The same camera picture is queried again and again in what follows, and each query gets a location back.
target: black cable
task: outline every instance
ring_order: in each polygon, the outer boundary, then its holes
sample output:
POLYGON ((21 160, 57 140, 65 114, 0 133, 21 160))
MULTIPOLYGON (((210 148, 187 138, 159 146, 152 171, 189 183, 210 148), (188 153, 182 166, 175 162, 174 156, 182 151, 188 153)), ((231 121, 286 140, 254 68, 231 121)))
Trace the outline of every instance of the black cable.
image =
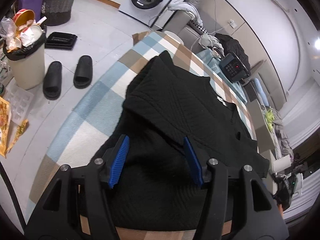
POLYGON ((13 203, 13 206, 14 206, 14 209, 16 210, 16 213, 17 213, 17 216, 18 216, 18 219, 20 221, 20 224, 21 224, 21 227, 23 229, 23 231, 25 230, 26 228, 26 221, 24 220, 24 217, 23 217, 23 214, 22 214, 22 211, 21 211, 21 207, 19 205, 19 201, 17 199, 17 195, 12 187, 12 184, 9 180, 9 177, 7 175, 7 173, 5 172, 5 169, 4 167, 2 166, 2 163, 0 162, 0 175, 9 191, 9 194, 10 194, 10 197, 12 199, 12 203, 13 203))

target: paper towel roll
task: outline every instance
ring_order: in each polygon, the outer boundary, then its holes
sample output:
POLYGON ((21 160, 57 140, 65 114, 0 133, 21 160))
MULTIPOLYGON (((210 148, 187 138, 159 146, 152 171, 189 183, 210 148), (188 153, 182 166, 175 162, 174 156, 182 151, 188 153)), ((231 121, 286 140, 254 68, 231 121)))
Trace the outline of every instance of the paper towel roll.
POLYGON ((273 172, 280 172, 291 166, 290 155, 286 155, 281 159, 273 161, 273 172))

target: plastic tray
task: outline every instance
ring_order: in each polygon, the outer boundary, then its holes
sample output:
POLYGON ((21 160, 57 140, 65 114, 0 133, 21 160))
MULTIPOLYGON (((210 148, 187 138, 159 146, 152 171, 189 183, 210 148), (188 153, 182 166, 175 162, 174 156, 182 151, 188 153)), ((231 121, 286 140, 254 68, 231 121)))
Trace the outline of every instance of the plastic tray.
POLYGON ((33 94, 14 85, 7 88, 4 99, 10 102, 11 121, 21 125, 25 119, 33 94))
POLYGON ((44 47, 46 49, 73 49, 78 36, 70 33, 53 32, 49 35, 44 47))

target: person's hand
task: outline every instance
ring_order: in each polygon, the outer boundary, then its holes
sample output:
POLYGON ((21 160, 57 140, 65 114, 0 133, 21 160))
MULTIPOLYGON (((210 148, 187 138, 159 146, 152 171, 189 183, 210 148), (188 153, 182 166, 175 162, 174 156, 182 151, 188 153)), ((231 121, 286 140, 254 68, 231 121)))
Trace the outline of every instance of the person's hand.
POLYGON ((283 208, 282 208, 282 204, 278 205, 278 209, 279 209, 279 212, 280 212, 281 216, 283 217, 283 208))

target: wicker laundry basket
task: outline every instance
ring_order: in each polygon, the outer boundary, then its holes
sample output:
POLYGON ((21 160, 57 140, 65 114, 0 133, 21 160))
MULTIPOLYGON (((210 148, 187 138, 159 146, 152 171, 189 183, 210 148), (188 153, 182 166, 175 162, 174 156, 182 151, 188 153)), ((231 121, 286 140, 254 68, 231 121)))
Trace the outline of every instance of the wicker laundry basket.
POLYGON ((46 16, 46 25, 56 26, 66 23, 71 18, 74 0, 43 0, 42 16, 46 16))

